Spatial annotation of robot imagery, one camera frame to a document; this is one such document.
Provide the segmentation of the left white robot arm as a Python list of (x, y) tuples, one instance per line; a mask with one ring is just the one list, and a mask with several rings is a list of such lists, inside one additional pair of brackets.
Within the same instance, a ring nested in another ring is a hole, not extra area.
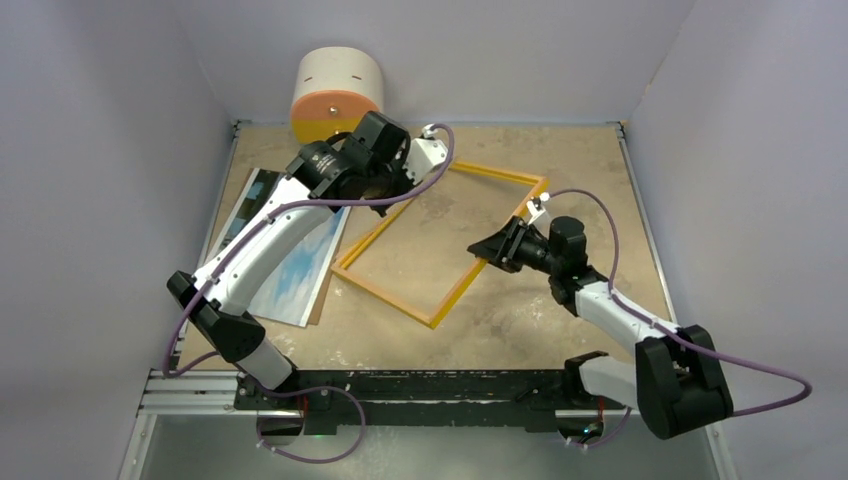
[(175, 272), (167, 288), (215, 354), (259, 385), (272, 408), (297, 399), (295, 365), (273, 345), (249, 305), (285, 257), (346, 206), (385, 211), (414, 187), (404, 164), (411, 135), (386, 115), (367, 112), (351, 131), (300, 147), (267, 202), (195, 273)]

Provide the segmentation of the glossy building photo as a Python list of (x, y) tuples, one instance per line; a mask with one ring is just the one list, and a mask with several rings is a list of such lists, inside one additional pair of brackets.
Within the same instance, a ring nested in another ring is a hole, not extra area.
[[(208, 248), (206, 261), (240, 233), (269, 199), (282, 174), (254, 168), (226, 216), (220, 216), (221, 229)], [(257, 318), (304, 327), (319, 314), (316, 302), (325, 295), (330, 265), (338, 250), (350, 210), (341, 209), (312, 230), (277, 265), (253, 297), (247, 311)]]

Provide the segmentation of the yellow picture frame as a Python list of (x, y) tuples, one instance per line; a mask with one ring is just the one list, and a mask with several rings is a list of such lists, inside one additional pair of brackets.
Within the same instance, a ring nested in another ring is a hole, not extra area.
[[(523, 217), (528, 211), (526, 203), (533, 197), (543, 193), (549, 185), (549, 179), (542, 175), (488, 167), (464, 161), (453, 162), (449, 169), (451, 171), (468, 175), (481, 176), (507, 183), (529, 186), (529, 192), (525, 195), (522, 202), (514, 209), (512, 216)], [(340, 277), (344, 281), (371, 294), (383, 303), (414, 319), (418, 323), (430, 328), (431, 330), (435, 330), (472, 285), (474, 280), (483, 271), (484, 267), (487, 265), (484, 260), (474, 260), (465, 273), (453, 284), (446, 296), (440, 300), (436, 309), (432, 313), (426, 313), (425, 311), (415, 307), (412, 303), (402, 299), (400, 296), (393, 294), (388, 290), (377, 286), (373, 282), (368, 281), (364, 277), (350, 271), (350, 267), (354, 264), (354, 262), (362, 254), (364, 254), (366, 250), (381, 236), (381, 234), (388, 229), (414, 202), (415, 200), (411, 199), (400, 203), (397, 208), (395, 208), (386, 217), (382, 218), (369, 233), (362, 236), (345, 253), (341, 254), (333, 263), (331, 270), (337, 277)]]

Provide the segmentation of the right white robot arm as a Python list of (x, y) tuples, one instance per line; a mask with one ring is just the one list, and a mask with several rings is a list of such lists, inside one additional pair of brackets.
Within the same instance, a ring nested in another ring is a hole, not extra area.
[(604, 331), (632, 355), (623, 363), (593, 351), (564, 363), (561, 392), (576, 407), (606, 397), (639, 411), (648, 430), (669, 439), (732, 416), (734, 403), (711, 335), (680, 327), (616, 294), (589, 262), (584, 224), (552, 220), (543, 234), (514, 216), (468, 252), (508, 273), (546, 275), (555, 302)]

